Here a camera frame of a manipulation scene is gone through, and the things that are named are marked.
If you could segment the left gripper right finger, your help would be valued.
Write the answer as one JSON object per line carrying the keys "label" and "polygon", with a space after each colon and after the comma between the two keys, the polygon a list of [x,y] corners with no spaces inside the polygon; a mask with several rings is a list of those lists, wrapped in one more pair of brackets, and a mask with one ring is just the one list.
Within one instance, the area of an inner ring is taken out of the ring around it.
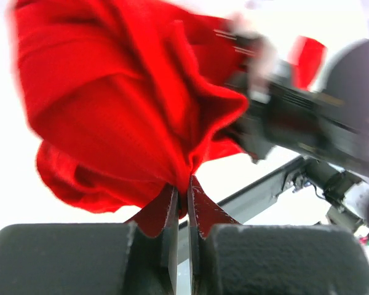
{"label": "left gripper right finger", "polygon": [[362,247],[336,226],[245,226],[192,178],[188,188],[193,294],[369,294]]}

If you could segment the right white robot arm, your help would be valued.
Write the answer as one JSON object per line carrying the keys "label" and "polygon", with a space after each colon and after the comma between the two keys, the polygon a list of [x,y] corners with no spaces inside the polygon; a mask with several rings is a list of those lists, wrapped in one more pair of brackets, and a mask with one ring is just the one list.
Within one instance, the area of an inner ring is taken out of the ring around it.
{"label": "right white robot arm", "polygon": [[264,92],[236,73],[230,87],[247,94],[251,107],[229,134],[255,159],[273,146],[307,157],[301,177],[323,190],[336,209],[369,227],[369,40],[343,52],[328,70],[324,88],[305,89],[316,71],[317,44],[304,47],[296,62],[281,61]]}

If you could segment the red t-shirt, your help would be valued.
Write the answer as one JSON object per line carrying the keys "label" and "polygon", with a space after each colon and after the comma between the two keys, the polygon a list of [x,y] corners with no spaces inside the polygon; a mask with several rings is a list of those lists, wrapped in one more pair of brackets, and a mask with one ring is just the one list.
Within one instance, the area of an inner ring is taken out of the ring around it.
{"label": "red t-shirt", "polygon": [[36,166],[62,202],[91,213],[144,207],[166,185],[185,195],[209,160],[243,152],[232,123],[248,108],[229,87],[274,58],[274,13],[230,19],[165,1],[15,1],[17,69]]}

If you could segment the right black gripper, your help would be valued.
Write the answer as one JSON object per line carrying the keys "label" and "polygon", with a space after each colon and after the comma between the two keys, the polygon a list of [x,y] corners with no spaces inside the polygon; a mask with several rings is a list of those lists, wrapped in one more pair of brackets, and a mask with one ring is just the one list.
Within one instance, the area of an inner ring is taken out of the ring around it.
{"label": "right black gripper", "polygon": [[247,59],[228,79],[231,90],[245,95],[250,107],[232,125],[232,137],[257,159],[282,146],[330,163],[363,160],[363,91],[355,77],[362,43],[348,48],[327,74],[324,88],[311,92],[325,53],[318,41],[301,37],[288,60],[280,60],[260,90],[255,65],[266,49],[262,38],[239,39]]}

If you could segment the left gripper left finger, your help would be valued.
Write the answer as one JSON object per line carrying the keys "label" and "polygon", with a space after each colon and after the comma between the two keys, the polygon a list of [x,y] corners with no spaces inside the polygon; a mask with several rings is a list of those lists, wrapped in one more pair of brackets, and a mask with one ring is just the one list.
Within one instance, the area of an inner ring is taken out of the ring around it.
{"label": "left gripper left finger", "polygon": [[178,192],[124,223],[14,224],[0,230],[0,294],[175,294]]}

